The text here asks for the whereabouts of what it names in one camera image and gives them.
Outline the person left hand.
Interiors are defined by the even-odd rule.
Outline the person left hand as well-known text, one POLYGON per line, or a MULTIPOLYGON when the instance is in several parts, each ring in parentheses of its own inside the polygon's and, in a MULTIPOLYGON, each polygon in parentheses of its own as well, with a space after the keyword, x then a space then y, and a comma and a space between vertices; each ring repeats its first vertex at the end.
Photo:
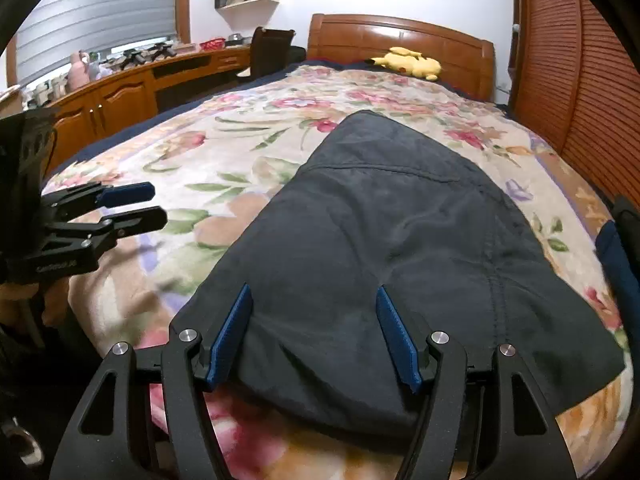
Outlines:
POLYGON ((66 318, 69 292, 69 278, 61 278, 51 285, 2 283, 1 323, 16 324, 22 317, 23 307, 30 307, 41 311, 41 321, 45 326, 58 325, 66 318))

